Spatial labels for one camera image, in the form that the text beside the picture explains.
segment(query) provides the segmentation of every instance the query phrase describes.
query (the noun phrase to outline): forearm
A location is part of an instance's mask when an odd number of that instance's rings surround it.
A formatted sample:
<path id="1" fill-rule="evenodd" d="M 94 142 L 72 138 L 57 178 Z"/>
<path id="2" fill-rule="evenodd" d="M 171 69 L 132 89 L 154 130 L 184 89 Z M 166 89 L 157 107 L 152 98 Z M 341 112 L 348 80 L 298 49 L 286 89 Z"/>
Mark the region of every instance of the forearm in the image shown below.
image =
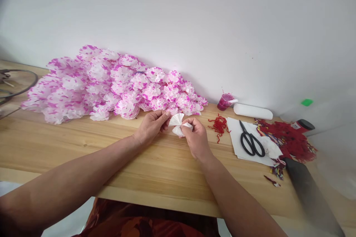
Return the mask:
<path id="1" fill-rule="evenodd" d="M 1 212 L 21 230 L 44 230 L 94 196 L 140 150 L 130 136 L 60 165 L 1 197 Z"/>
<path id="2" fill-rule="evenodd" d="M 212 153 L 198 162 L 232 236 L 286 236 Z"/>

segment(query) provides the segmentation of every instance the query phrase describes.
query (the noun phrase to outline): hand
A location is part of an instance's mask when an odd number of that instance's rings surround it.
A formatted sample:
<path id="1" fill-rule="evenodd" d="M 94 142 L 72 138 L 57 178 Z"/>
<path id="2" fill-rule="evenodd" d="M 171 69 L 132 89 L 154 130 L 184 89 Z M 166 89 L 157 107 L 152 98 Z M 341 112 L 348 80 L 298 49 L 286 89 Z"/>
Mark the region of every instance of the hand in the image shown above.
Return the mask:
<path id="1" fill-rule="evenodd" d="M 183 125 L 181 125 L 181 130 L 187 139 L 190 152 L 194 159 L 202 160 L 207 156 L 212 156 L 208 144 L 207 130 L 203 124 L 201 124 L 197 118 L 187 118 L 182 124 L 187 122 L 193 125 L 193 131 Z"/>
<path id="2" fill-rule="evenodd" d="M 140 142 L 140 145 L 149 145 L 160 131 L 168 129 L 171 117 L 170 112 L 163 110 L 150 112 L 132 136 Z"/>

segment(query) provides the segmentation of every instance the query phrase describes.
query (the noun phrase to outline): wire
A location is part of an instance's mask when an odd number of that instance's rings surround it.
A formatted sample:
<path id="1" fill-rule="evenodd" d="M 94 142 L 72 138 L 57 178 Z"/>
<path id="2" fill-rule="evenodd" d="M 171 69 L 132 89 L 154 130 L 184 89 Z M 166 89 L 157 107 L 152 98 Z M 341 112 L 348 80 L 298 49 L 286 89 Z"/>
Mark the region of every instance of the wire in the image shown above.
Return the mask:
<path id="1" fill-rule="evenodd" d="M 0 89 L 0 91 L 4 92 L 4 93 L 8 93 L 9 95 L 12 94 L 12 92 L 10 92 L 10 91 L 6 91 L 6 90 L 2 90 L 2 89 Z M 9 97 L 9 95 L 7 95 L 6 96 L 7 98 L 5 98 L 4 100 L 0 101 L 0 106 L 2 104 L 5 104 L 6 102 L 8 102 L 11 99 L 11 97 Z"/>
<path id="2" fill-rule="evenodd" d="M 6 73 L 6 72 L 11 72 L 11 71 L 23 71 L 23 72 L 31 73 L 31 74 L 34 75 L 34 81 L 33 81 L 33 83 L 31 83 L 31 85 L 30 85 L 29 87 L 27 87 L 26 89 L 23 89 L 22 91 L 20 91 L 20 92 L 18 92 L 18 93 L 9 94 L 9 95 L 6 95 L 6 96 L 0 96 L 0 99 L 1 99 L 1 98 L 9 98 L 9 97 L 13 97 L 13 96 L 22 94 L 22 93 L 28 91 L 28 90 L 29 90 L 32 86 L 34 86 L 34 85 L 37 83 L 37 81 L 38 81 L 38 76 L 37 76 L 37 74 L 34 73 L 34 72 L 32 72 L 32 71 L 30 71 L 30 70 L 20 70 L 20 69 L 7 70 L 7 69 L 5 69 L 5 70 L 0 70 L 0 73 Z"/>

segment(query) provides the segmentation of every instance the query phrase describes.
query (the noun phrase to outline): red yarn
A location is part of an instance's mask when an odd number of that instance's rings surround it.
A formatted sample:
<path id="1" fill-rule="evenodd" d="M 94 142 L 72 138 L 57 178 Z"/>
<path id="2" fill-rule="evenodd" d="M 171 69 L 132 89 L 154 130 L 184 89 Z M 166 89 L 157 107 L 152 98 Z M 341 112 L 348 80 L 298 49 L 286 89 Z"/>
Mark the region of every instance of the red yarn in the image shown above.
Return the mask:
<path id="1" fill-rule="evenodd" d="M 221 117 L 220 114 L 218 114 L 218 116 L 216 117 L 215 120 L 210 120 L 208 119 L 208 121 L 214 121 L 214 125 L 208 126 L 209 128 L 212 128 L 213 130 L 215 130 L 215 132 L 218 133 L 217 137 L 218 137 L 218 143 L 220 142 L 220 137 L 223 135 L 224 133 L 224 129 L 226 129 L 226 131 L 228 133 L 230 133 L 231 131 L 229 131 L 229 129 L 227 128 L 226 125 L 226 119 L 224 117 Z"/>
<path id="2" fill-rule="evenodd" d="M 275 122 L 268 124 L 265 120 L 259 120 L 260 130 L 267 134 L 272 134 L 275 138 L 284 141 L 284 144 L 279 148 L 283 153 L 283 157 L 292 158 L 305 163 L 305 161 L 313 161 L 316 158 L 316 149 L 309 144 L 307 137 L 294 129 L 290 124 L 283 122 Z"/>

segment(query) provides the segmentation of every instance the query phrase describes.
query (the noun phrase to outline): scissor handle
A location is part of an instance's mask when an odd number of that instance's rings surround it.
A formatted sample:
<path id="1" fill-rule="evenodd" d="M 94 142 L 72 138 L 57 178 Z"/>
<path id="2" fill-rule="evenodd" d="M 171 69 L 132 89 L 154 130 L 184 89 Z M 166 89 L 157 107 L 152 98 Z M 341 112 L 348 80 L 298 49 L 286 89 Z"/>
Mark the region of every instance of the scissor handle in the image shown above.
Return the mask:
<path id="1" fill-rule="evenodd" d="M 264 150 L 263 148 L 263 145 L 260 143 L 260 141 L 253 135 L 250 133 L 250 138 L 251 138 L 251 142 L 252 142 L 252 147 L 253 147 L 253 150 L 255 151 L 255 153 L 259 156 L 259 157 L 264 157 L 266 155 L 266 151 Z M 260 146 L 261 148 L 261 151 L 262 151 L 262 154 L 260 154 L 257 149 L 256 149 L 256 146 L 255 146 L 255 142 L 257 142 L 257 144 Z"/>
<path id="2" fill-rule="evenodd" d="M 245 133 L 245 132 L 241 133 L 240 141 L 241 141 L 242 147 L 243 147 L 243 149 L 246 151 L 247 154 L 249 154 L 250 156 L 254 156 L 254 155 L 256 154 L 256 149 L 254 148 L 255 145 L 254 145 L 254 143 L 253 143 L 253 139 L 251 139 L 251 142 L 250 142 L 250 141 L 248 140 L 248 138 L 246 137 L 246 135 L 250 136 L 250 134 L 248 134 L 248 133 Z M 246 148 L 246 146 L 245 146 L 245 144 L 244 144 L 244 138 L 245 138 L 245 140 L 247 141 L 248 145 L 250 146 L 252 152 L 250 152 L 250 151 Z"/>

